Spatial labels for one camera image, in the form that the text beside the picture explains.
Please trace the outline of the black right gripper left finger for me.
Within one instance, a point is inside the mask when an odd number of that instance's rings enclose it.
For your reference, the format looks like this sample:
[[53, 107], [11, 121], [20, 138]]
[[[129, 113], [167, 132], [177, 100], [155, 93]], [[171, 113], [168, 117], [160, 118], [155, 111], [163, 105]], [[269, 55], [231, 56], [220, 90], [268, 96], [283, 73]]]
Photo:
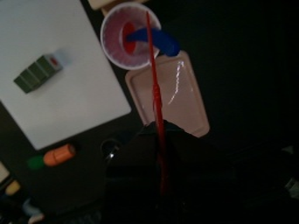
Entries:
[[159, 180], [155, 125], [121, 133], [107, 163], [104, 224], [153, 224]]

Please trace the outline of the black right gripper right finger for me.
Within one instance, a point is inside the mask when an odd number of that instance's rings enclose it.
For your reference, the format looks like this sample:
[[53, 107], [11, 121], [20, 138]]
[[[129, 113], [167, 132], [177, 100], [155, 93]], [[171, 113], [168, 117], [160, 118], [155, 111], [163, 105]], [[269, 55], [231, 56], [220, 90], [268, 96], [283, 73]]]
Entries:
[[236, 176], [225, 155], [165, 122], [172, 191], [163, 198], [163, 224], [236, 224]]

